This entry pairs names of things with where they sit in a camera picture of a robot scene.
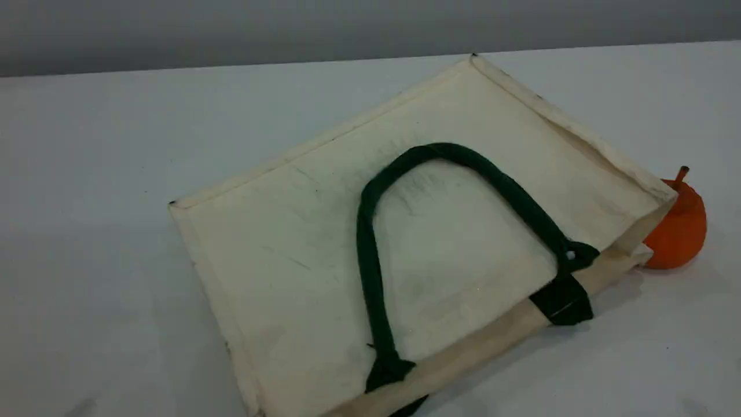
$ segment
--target stem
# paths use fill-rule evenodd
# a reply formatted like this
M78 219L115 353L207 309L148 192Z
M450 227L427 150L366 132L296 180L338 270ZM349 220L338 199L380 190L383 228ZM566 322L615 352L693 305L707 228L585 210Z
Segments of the stem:
M690 171L690 168L686 165L682 165L682 167L679 169L679 172L677 173L677 178L674 179L674 183L671 184L671 187L675 191L679 191L679 186L682 185L682 180L684 180L685 175Z

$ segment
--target canvas tote bag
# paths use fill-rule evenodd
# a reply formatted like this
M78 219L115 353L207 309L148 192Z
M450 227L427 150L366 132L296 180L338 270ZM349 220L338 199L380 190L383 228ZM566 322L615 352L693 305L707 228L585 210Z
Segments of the canvas tote bag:
M369 388L384 347L374 345L359 266L361 193L397 158L436 143L488 161L568 242L594 250L566 272L585 295L650 257L642 240L676 199L471 56L276 161L172 202L248 415L411 413L571 305L545 289L575 254L556 254L476 169L431 157L394 178L370 214L388 331L411 365ZM560 306L548 312L551 301Z

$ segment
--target white table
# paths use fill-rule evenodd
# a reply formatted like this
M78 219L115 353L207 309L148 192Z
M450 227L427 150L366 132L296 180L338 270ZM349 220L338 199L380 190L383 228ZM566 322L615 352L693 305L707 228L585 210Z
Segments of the white table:
M741 414L741 42L486 56L655 174L689 165L708 239L419 414ZM167 202L459 58L0 79L0 414L243 416Z

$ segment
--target gray wall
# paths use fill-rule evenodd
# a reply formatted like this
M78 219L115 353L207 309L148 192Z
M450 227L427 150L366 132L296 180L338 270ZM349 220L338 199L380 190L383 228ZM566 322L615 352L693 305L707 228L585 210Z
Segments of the gray wall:
M4 0L0 75L739 37L739 0Z

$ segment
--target dark green strap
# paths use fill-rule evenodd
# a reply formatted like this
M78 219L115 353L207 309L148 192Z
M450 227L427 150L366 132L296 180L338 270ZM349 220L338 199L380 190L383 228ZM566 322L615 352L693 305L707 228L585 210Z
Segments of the dark green strap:
M383 385L402 381L414 368L414 362L399 357L393 342L386 315L376 235L373 233L373 215L381 196L396 180L412 168L435 159L448 160L478 173L553 252L558 263L556 277L531 296L531 300L551 323L576 324L593 317L587 294L571 273L591 265L599 251L585 243L569 240L522 187L482 155L453 143L416 146L396 158L365 186L358 208L358 265L373 348L376 350L376 361L365 384L367 393ZM422 401L422 398L415 401L393 416L411 415Z

